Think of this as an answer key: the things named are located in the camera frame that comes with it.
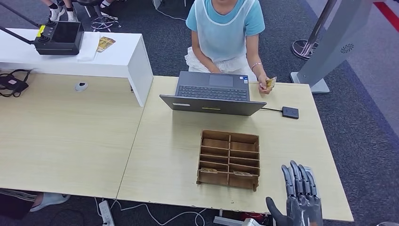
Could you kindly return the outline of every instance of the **laptop touchpad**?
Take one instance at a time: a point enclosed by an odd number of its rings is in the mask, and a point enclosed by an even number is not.
[[[228,86],[233,87],[233,76],[229,75],[214,75],[209,76],[209,84],[211,86]]]

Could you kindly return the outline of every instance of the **bracelet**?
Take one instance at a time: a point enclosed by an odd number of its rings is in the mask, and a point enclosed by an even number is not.
[[[252,65],[251,71],[254,71],[254,67],[255,67],[256,65],[262,65],[262,63],[256,63],[256,64]]]

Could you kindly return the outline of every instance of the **light blue t-shirt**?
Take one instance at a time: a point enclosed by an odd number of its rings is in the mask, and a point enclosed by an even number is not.
[[[239,9],[241,8],[242,4],[244,4],[245,0],[238,0],[236,5],[234,6],[233,10],[226,14],[220,15],[212,6],[212,0],[205,0],[205,7],[209,18],[213,21],[226,24],[231,21],[236,14],[238,13]],[[193,31],[197,31],[197,19],[195,18],[195,4],[192,5],[190,12],[188,14],[186,25]],[[245,18],[245,35],[252,36],[261,33],[264,30],[264,20],[261,5],[259,4],[258,0],[255,0],[252,8],[249,10],[247,17]]]

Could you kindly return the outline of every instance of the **white cable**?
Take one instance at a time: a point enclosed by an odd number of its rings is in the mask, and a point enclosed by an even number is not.
[[[164,226],[164,225],[166,225],[167,223],[169,223],[170,221],[174,220],[175,218],[177,218],[177,217],[179,217],[179,216],[181,216],[181,215],[183,215],[183,214],[186,214],[186,213],[196,214],[196,216],[195,216],[195,225],[196,225],[196,226],[199,226],[199,225],[197,224],[197,217],[198,217],[198,216],[202,219],[202,222],[204,223],[202,226],[205,226],[205,219],[203,218],[203,216],[201,215],[201,213],[204,212],[206,209],[201,210],[199,213],[197,213],[197,212],[192,212],[192,211],[183,212],[183,213],[180,213],[180,214],[174,216],[173,218],[171,218],[171,219],[168,220],[167,222],[161,224],[161,223],[160,223],[159,221],[157,221],[157,220],[155,219],[155,217],[151,214],[150,209],[148,209],[148,206],[147,206],[147,204],[145,204],[145,203],[142,203],[142,204],[137,205],[137,206],[133,206],[133,207],[128,207],[128,208],[122,209],[122,206],[121,206],[120,202],[117,201],[117,200],[115,199],[110,209],[112,209],[112,207],[114,206],[115,203],[118,203],[118,205],[119,205],[119,207],[120,207],[120,211],[131,210],[131,209],[137,208],[137,207],[139,207],[139,206],[145,206],[145,207],[147,208],[148,214],[149,214],[149,215],[151,216],[151,218],[152,218],[155,222],[157,222],[160,226]]]
[[[101,216],[100,211],[98,211],[98,202],[97,202],[97,198],[94,197],[94,200],[96,201],[97,214],[98,214],[100,217],[103,217],[103,216]]]
[[[169,15],[167,15],[167,14],[165,14],[165,13],[163,13],[163,12],[159,11],[159,9],[158,9],[158,8],[155,6],[155,2],[154,2],[154,0],[152,0],[152,4],[154,5],[155,9],[156,9],[158,12],[162,13],[163,15],[165,15],[165,16],[168,16],[168,17],[170,17],[170,18],[172,18],[172,19],[186,21],[185,19],[178,18],[178,17],[173,17],[173,16],[169,16]]]

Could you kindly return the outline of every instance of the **red stripe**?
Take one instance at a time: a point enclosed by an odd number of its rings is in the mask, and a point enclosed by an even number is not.
[[[399,32],[399,17],[385,4],[385,2],[374,2],[374,5],[377,6],[389,23]]]

